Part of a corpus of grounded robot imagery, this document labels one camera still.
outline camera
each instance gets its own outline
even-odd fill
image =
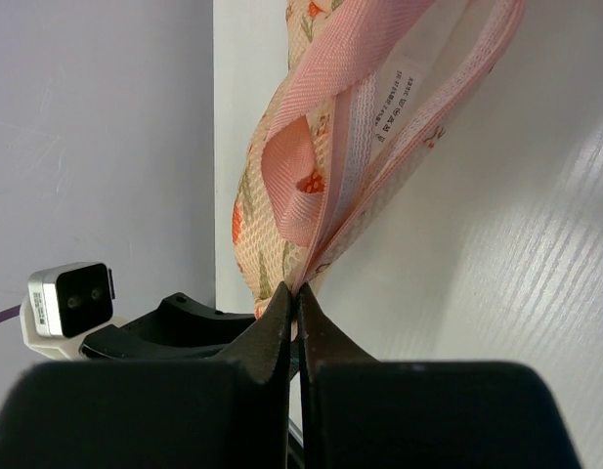
[[[29,278],[29,301],[38,335],[71,338],[112,318],[114,285],[105,264],[79,262]]]

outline white label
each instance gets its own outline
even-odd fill
[[[38,313],[38,322],[45,325],[47,322],[45,309],[43,308],[43,297],[40,293],[34,292],[34,310]]]
[[[395,64],[391,75],[393,82],[385,90],[388,96],[375,116],[374,138],[381,144],[390,140],[395,128],[401,130],[400,117],[408,113],[422,82],[422,74],[410,64]]]

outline pink strap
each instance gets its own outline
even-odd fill
[[[311,176],[316,157],[306,114],[378,68],[432,4],[433,0],[347,0],[308,49],[262,154],[262,177],[284,238],[309,247],[325,203],[324,192],[305,193],[299,187]]]

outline gray wall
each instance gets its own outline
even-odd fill
[[[212,4],[0,0],[0,311],[102,260],[116,312],[214,302]],[[40,360],[0,325],[0,403]]]

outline fabric bag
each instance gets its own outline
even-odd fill
[[[514,36],[523,0],[289,0],[289,73],[251,138],[234,204],[260,317],[311,284],[446,132]]]

